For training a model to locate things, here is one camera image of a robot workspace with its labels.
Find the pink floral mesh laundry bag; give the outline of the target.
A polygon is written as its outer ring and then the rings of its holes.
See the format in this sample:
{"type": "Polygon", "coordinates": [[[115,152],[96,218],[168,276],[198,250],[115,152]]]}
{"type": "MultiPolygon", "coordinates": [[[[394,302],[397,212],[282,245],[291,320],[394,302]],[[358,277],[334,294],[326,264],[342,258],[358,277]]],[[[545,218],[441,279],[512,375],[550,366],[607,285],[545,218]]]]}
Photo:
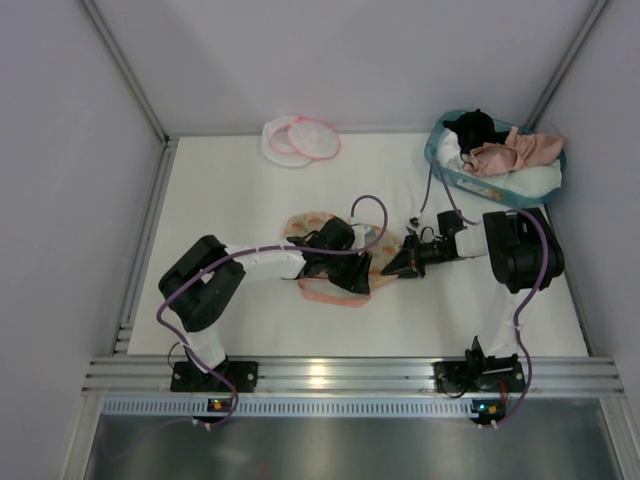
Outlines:
{"type": "MultiPolygon", "coordinates": [[[[333,214],[323,211],[311,211],[290,217],[285,224],[283,236],[306,236],[315,230],[320,230],[333,214]]],[[[368,294],[351,293],[332,284],[326,273],[316,277],[299,279],[297,285],[306,300],[336,305],[341,307],[359,308],[365,306],[372,294],[394,282],[396,275],[382,276],[381,271],[400,252],[403,240],[393,232],[386,231],[381,241],[370,250],[372,256],[369,267],[368,282],[370,292],[368,294]]]]}

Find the pink garment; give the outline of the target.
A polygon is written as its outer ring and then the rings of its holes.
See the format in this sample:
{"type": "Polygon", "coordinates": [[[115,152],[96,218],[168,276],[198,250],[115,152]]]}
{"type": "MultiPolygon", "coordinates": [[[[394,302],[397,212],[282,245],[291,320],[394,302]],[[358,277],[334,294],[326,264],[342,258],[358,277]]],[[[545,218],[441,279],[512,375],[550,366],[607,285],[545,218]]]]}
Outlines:
{"type": "Polygon", "coordinates": [[[503,143],[484,143],[471,149],[463,169],[483,178],[549,166],[559,158],[564,144],[563,136],[522,134],[517,127],[512,127],[503,143]]]}

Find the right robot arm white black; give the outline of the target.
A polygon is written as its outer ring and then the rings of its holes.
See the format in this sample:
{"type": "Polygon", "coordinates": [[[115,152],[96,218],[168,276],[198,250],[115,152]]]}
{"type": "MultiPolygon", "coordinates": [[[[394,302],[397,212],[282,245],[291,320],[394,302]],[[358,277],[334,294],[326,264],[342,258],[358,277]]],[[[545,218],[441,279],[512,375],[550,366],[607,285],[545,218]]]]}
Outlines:
{"type": "Polygon", "coordinates": [[[487,357],[522,351],[523,315],[542,290],[563,274],[564,253],[538,208],[485,213],[466,224],[454,210],[437,215],[438,232],[425,241],[409,233],[400,252],[382,270],[384,276],[422,278],[432,265],[486,257],[494,288],[481,304],[481,329],[472,347],[487,357]]]}

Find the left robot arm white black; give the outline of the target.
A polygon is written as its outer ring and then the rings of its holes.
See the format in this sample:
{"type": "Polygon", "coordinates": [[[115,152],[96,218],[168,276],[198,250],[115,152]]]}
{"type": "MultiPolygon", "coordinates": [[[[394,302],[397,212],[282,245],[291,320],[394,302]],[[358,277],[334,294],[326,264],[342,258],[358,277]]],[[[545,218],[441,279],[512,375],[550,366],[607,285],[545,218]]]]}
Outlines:
{"type": "Polygon", "coordinates": [[[182,325],[178,334],[190,363],[209,374],[227,355],[217,321],[238,288],[272,279],[326,279],[355,295],[370,293],[370,248],[381,234],[369,225],[338,217],[306,234],[259,248],[232,247],[213,235],[201,237],[161,277],[161,308],[171,309],[182,325]]]}

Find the blue plastic laundry basket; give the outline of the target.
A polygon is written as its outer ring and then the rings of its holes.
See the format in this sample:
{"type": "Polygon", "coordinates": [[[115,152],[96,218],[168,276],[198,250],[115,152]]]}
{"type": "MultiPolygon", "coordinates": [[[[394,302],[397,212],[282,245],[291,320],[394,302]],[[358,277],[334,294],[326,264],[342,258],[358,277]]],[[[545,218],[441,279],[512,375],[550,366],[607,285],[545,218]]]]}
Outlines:
{"type": "Polygon", "coordinates": [[[554,199],[567,159],[564,138],[454,110],[434,125],[424,148],[433,176],[503,205],[528,207],[554,199]]]}

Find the black garment in basket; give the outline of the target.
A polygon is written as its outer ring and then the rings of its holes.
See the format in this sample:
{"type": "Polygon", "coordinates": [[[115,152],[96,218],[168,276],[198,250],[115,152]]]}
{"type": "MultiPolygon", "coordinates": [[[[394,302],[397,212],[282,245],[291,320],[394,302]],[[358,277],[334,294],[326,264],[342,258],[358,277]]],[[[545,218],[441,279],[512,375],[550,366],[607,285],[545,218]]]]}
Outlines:
{"type": "Polygon", "coordinates": [[[487,144],[505,144],[509,131],[497,131],[493,119],[480,109],[467,112],[456,120],[444,120],[443,126],[454,132],[463,154],[487,144]]]}

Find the white garment in basket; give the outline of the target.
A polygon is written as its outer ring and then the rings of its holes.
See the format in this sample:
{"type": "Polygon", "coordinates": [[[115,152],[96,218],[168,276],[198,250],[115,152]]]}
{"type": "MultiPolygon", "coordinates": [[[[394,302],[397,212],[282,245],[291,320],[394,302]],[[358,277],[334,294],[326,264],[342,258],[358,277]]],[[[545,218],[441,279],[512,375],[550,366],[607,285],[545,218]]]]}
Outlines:
{"type": "Polygon", "coordinates": [[[463,169],[457,136],[447,129],[436,141],[434,152],[449,185],[507,206],[526,207],[545,203],[561,187],[560,160],[549,166],[476,178],[463,169]]]}

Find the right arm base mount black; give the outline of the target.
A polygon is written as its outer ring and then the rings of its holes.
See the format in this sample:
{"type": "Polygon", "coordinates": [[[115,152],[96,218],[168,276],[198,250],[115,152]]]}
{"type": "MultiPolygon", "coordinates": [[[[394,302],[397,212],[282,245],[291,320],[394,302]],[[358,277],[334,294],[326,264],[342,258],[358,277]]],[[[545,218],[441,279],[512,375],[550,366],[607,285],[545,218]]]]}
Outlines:
{"type": "Polygon", "coordinates": [[[450,398],[467,393],[521,393],[525,375],[517,354],[486,356],[478,337],[463,360],[442,360],[433,367],[436,390],[450,398]]]}

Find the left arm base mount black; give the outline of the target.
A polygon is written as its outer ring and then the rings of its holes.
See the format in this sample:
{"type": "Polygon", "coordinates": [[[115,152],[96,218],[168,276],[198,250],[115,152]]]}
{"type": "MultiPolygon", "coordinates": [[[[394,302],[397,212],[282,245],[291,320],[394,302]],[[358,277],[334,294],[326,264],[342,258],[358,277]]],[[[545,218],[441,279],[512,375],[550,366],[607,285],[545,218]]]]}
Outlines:
{"type": "MultiPolygon", "coordinates": [[[[180,346],[173,344],[166,356],[170,367],[170,390],[180,393],[218,393],[230,388],[217,377],[201,370],[190,358],[179,360],[173,355],[180,346]]],[[[223,376],[239,393],[251,393],[257,385],[258,363],[255,361],[225,360],[215,371],[223,376]]]]}

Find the left aluminium frame post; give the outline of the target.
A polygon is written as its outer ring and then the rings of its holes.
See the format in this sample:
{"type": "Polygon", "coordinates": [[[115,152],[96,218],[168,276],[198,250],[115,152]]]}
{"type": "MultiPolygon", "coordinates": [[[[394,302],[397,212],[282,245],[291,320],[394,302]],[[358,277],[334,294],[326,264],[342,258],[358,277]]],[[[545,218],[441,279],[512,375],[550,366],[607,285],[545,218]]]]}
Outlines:
{"type": "Polygon", "coordinates": [[[139,108],[146,123],[161,144],[169,142],[169,135],[155,113],[140,81],[119,45],[110,25],[96,1],[79,0],[77,4],[105,48],[113,66],[139,108]]]}

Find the aluminium frame post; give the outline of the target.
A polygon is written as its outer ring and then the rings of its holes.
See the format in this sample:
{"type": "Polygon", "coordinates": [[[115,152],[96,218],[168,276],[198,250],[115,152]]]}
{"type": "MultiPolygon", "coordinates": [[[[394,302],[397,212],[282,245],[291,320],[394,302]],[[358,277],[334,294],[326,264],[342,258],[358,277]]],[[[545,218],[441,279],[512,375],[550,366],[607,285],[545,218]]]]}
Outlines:
{"type": "Polygon", "coordinates": [[[527,116],[524,123],[527,129],[536,129],[540,125],[544,114],[553,102],[562,84],[569,76],[573,65],[585,48],[590,37],[606,16],[611,4],[611,0],[595,0],[589,4],[583,19],[579,23],[579,28],[564,49],[551,76],[527,116]]]}
{"type": "Polygon", "coordinates": [[[110,25],[96,1],[79,0],[77,4],[105,48],[113,66],[139,108],[146,123],[161,144],[169,142],[169,135],[155,113],[140,81],[119,45],[110,25]]]}

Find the aluminium front rail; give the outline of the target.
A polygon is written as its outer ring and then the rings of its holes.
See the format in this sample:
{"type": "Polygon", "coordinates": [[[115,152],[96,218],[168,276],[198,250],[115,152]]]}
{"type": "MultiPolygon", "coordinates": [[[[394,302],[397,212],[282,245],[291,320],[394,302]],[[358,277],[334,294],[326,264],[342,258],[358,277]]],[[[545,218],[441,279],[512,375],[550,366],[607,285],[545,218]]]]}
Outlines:
{"type": "MultiPolygon", "coordinates": [[[[263,395],[416,396],[436,394],[438,358],[255,357],[245,377],[263,395]]],[[[85,395],[142,395],[169,391],[172,369],[156,356],[93,359],[82,384],[85,395]]],[[[613,360],[602,357],[535,357],[529,394],[545,398],[624,395],[613,360]]]]}

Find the right aluminium frame post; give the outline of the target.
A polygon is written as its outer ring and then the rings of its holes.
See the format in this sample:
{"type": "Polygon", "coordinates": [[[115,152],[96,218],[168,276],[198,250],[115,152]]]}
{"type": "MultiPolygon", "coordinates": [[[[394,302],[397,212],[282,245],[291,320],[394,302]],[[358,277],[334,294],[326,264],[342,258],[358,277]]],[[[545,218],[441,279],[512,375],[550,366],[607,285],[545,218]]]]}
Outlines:
{"type": "Polygon", "coordinates": [[[524,123],[527,129],[536,129],[540,125],[544,114],[553,102],[562,84],[569,76],[573,65],[585,48],[590,37],[606,16],[611,4],[611,0],[595,0],[589,4],[583,19],[579,23],[579,28],[564,49],[551,76],[527,116],[524,123]]]}

